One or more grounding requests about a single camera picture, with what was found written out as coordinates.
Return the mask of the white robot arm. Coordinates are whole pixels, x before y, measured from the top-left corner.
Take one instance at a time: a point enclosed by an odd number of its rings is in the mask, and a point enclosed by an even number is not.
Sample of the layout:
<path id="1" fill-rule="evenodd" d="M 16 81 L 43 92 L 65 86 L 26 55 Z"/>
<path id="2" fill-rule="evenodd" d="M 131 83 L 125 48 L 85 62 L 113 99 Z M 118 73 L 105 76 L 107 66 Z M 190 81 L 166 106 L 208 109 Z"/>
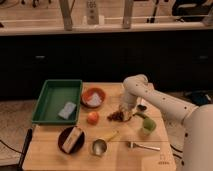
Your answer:
<path id="1" fill-rule="evenodd" d="M 143 98 L 185 127 L 181 171 L 213 171 L 213 104 L 197 106 L 148 87 L 143 75 L 126 77 L 120 108 L 130 118 L 137 98 Z"/>

